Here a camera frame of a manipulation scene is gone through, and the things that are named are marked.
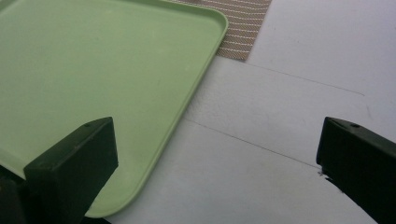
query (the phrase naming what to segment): beige woven mat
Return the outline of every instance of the beige woven mat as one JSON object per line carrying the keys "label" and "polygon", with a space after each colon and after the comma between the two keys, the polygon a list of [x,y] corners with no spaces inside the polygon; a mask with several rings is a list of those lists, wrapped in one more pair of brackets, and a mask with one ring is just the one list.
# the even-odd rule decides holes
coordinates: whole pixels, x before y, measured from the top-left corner
{"label": "beige woven mat", "polygon": [[230,25],[218,55],[246,60],[262,26],[271,0],[172,0],[202,7],[212,7],[226,15]]}

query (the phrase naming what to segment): striped placemat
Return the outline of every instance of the striped placemat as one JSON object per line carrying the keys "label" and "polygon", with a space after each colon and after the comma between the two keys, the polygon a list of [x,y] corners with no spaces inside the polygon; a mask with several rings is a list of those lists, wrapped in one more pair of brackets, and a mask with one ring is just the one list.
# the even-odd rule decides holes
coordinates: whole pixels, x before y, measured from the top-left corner
{"label": "striped placemat", "polygon": [[202,7],[212,7],[226,15],[230,25],[218,55],[246,60],[253,48],[271,0],[172,0]]}

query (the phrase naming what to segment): green tray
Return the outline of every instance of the green tray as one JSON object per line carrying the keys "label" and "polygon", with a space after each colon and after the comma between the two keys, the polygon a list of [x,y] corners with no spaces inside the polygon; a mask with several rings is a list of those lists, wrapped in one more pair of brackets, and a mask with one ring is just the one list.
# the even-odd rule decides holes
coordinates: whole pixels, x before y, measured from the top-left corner
{"label": "green tray", "polygon": [[120,167],[87,216],[133,200],[224,37],[219,12],[160,0],[0,1],[0,164],[23,167],[113,117]]}

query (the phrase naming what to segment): gray line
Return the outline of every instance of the gray line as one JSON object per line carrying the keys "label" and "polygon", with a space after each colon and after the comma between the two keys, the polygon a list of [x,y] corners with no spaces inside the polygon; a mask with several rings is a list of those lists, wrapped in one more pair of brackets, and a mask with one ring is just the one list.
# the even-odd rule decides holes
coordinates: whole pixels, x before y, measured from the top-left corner
{"label": "gray line", "polygon": [[199,125],[199,126],[201,126],[201,127],[210,129],[210,130],[215,131],[215,132],[217,132],[217,133],[222,133],[222,134],[227,135],[227,136],[229,136],[229,137],[231,137],[231,138],[234,138],[234,139],[237,139],[237,140],[239,140],[239,141],[248,143],[249,145],[252,145],[252,146],[254,146],[254,147],[259,147],[259,148],[264,149],[264,150],[266,150],[266,151],[270,151],[270,152],[272,152],[272,153],[275,153],[275,154],[277,154],[277,155],[279,155],[279,156],[286,157],[286,158],[291,159],[291,160],[293,160],[293,161],[297,161],[297,162],[299,162],[299,163],[302,163],[302,164],[305,164],[305,165],[307,165],[307,166],[313,167],[313,168],[315,168],[315,169],[321,170],[320,167],[315,166],[315,165],[311,165],[311,164],[309,164],[309,163],[307,163],[307,162],[305,162],[305,161],[299,161],[299,160],[297,160],[297,159],[294,159],[293,157],[290,157],[290,156],[284,155],[284,154],[282,154],[282,153],[273,151],[273,150],[268,149],[268,148],[266,148],[266,147],[261,147],[261,146],[259,146],[259,145],[250,143],[250,142],[248,142],[247,140],[244,140],[244,139],[242,139],[242,138],[238,138],[238,137],[232,136],[232,135],[230,135],[230,134],[228,134],[228,133],[224,133],[224,132],[221,132],[221,131],[219,131],[219,130],[216,130],[216,129],[207,127],[207,126],[205,126],[204,124],[200,124],[200,123],[198,123],[198,122],[195,122],[194,120],[186,119],[186,118],[184,118],[184,119],[187,120],[187,121],[189,121],[189,122],[192,122],[192,123],[194,123],[194,124],[197,124],[197,125]]}
{"label": "gray line", "polygon": [[305,81],[310,81],[310,82],[314,82],[314,83],[317,83],[317,84],[320,84],[320,85],[324,85],[324,86],[328,86],[328,87],[333,87],[333,88],[336,88],[336,89],[338,89],[338,90],[349,91],[349,92],[353,92],[353,93],[358,94],[358,95],[361,95],[361,96],[365,96],[363,93],[358,92],[358,91],[352,91],[352,90],[344,89],[344,88],[342,88],[342,87],[333,86],[333,85],[330,85],[330,84],[326,84],[326,83],[323,83],[323,82],[315,81],[315,80],[308,79],[308,78],[304,78],[304,77],[297,77],[297,76],[292,75],[292,74],[289,74],[289,73],[279,72],[279,71],[276,71],[276,70],[274,70],[274,69],[270,69],[270,68],[258,66],[258,65],[256,65],[256,64],[251,64],[251,63],[247,63],[247,64],[248,64],[248,65],[251,65],[251,66],[253,66],[253,67],[263,68],[263,69],[268,70],[268,71],[280,73],[280,74],[282,74],[282,75],[286,75],[286,76],[289,76],[289,77],[296,77],[296,78],[299,78],[299,79],[302,79],[302,80],[305,80]]}

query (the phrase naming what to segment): white table surface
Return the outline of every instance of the white table surface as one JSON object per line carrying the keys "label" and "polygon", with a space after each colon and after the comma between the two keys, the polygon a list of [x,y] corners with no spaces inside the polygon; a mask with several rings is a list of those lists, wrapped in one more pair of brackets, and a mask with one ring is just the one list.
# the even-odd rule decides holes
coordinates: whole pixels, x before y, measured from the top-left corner
{"label": "white table surface", "polygon": [[123,223],[375,223],[315,163],[323,120],[396,142],[396,2],[273,0],[245,63],[216,57]]}

